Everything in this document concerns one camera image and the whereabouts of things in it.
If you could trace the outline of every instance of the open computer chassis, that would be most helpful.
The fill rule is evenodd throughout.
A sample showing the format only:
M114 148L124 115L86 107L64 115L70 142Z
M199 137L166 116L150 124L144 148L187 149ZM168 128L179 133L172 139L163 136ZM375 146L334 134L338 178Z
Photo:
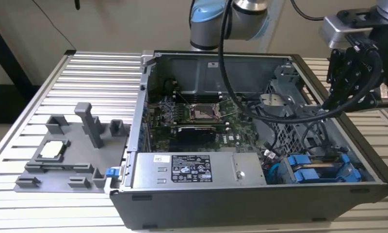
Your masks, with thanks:
M224 57L256 114L322 112L328 92L299 55ZM250 118L214 52L144 52L143 68L127 165L110 194L128 228L332 221L388 195L388 167L346 114L314 124Z

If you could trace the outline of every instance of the motherboard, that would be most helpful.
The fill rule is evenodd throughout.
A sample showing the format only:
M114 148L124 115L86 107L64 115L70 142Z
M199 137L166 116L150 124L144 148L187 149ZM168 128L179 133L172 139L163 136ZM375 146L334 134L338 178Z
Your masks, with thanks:
M228 96L216 103L190 103L166 97L150 104L152 152L262 152L252 119Z

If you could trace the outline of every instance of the white wall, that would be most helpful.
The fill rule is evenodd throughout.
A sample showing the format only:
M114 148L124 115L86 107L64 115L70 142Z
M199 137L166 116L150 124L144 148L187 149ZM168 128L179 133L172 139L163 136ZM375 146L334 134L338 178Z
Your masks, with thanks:
M147 49L188 50L191 0L36 0L78 50L140 52ZM228 41L227 51L299 53L327 57L318 36L319 22L304 20L286 1L268 49L260 41ZM340 9L368 7L375 0L298 0L312 16ZM42 84L71 45L52 27L32 0L0 0L0 33L32 82ZM8 83L0 67L0 83Z
M340 10L370 8L377 0L296 0L302 11L312 17L335 15ZM322 22L306 20L286 0L267 52L296 53L303 57L330 57L331 50L319 37Z
M191 0L38 0L78 50L188 50ZM48 77L71 45L31 0L0 0L0 33L35 83ZM228 51L258 51L259 41L230 42Z

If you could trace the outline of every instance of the motherboard chip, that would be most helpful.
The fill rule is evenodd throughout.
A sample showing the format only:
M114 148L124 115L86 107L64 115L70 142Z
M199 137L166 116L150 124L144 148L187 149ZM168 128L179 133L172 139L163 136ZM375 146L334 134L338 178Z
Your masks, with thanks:
M214 119L215 118L215 111L211 105L195 105L194 106L194 118L195 119Z
M191 119L192 120L218 120L220 117L219 107L216 104L192 104Z

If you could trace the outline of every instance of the barcode sticker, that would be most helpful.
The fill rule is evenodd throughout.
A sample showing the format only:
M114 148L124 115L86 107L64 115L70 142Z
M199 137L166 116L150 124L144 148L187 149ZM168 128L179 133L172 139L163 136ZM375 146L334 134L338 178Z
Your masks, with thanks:
M159 155L156 154L154 156L154 162L155 163L170 163L171 161L171 156L170 155Z

